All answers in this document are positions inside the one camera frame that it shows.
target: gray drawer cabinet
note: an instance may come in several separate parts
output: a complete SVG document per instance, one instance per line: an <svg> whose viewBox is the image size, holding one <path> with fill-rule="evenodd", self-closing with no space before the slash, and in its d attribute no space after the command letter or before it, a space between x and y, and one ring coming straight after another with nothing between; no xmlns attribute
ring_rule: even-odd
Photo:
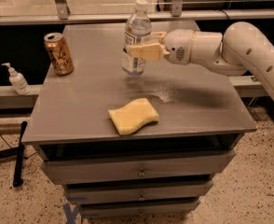
<svg viewBox="0 0 274 224"><path fill-rule="evenodd" d="M197 29L192 21L152 27ZM65 27L75 71L58 77L49 68L22 142L35 148L42 170L82 217L194 210L255 123L228 78L201 66L148 61L140 77L128 77L120 68L124 29ZM119 136L108 109L141 97L159 122Z"/></svg>
<svg viewBox="0 0 274 224"><path fill-rule="evenodd" d="M81 205L79 211L82 217L119 217L142 216L145 214L160 214L173 212L189 212L199 205L199 201L191 199L177 199L166 201L151 201L138 203Z"/></svg>
<svg viewBox="0 0 274 224"><path fill-rule="evenodd" d="M205 195L212 181L194 181L194 176L179 176L125 182L110 182L105 185L69 185L64 195L72 204L143 202Z"/></svg>
<svg viewBox="0 0 274 224"><path fill-rule="evenodd" d="M120 157L83 161L50 161L42 170L54 184L107 182L165 176L221 173L235 152L174 153L163 156Z"/></svg>

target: terrazzo floor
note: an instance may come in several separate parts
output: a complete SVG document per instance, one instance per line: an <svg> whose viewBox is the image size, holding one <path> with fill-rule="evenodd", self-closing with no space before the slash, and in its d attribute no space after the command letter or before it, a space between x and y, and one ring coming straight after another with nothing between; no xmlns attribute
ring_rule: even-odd
<svg viewBox="0 0 274 224"><path fill-rule="evenodd" d="M188 214L82 219L64 198L62 187L40 170L39 156L33 155L23 162L24 183L19 188L12 186L14 159L0 162L0 224L274 224L274 118L269 110L263 100L250 108L257 131L242 137L236 157L213 178L213 187ZM18 145L21 122L26 119L28 115L0 118L0 133L11 146ZM5 148L0 137L0 149ZM26 147L25 157L33 153L32 147Z"/></svg>

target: sponge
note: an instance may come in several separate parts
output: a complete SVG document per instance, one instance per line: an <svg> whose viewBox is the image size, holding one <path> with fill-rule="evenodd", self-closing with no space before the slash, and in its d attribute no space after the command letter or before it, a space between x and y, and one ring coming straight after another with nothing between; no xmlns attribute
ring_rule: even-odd
<svg viewBox="0 0 274 224"><path fill-rule="evenodd" d="M136 99L108 112L120 135L132 134L145 124L158 121L157 111L146 98Z"/></svg>

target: soap dispenser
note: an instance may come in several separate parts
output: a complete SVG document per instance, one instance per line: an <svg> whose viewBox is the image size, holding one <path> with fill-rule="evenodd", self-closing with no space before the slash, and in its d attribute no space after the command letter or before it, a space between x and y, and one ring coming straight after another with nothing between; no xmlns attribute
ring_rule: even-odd
<svg viewBox="0 0 274 224"><path fill-rule="evenodd" d="M13 67L11 67L10 63L2 63L2 65L8 68L9 82L18 94L26 94L31 90L23 74L17 72Z"/></svg>

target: aluminum can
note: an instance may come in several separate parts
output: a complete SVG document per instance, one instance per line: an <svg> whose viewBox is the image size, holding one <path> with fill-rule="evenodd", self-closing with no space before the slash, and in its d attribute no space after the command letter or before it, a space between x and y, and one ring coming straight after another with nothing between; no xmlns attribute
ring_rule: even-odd
<svg viewBox="0 0 274 224"><path fill-rule="evenodd" d="M67 75L74 70L68 44L60 33L50 33L44 36L45 48L51 59L56 75Z"/></svg>

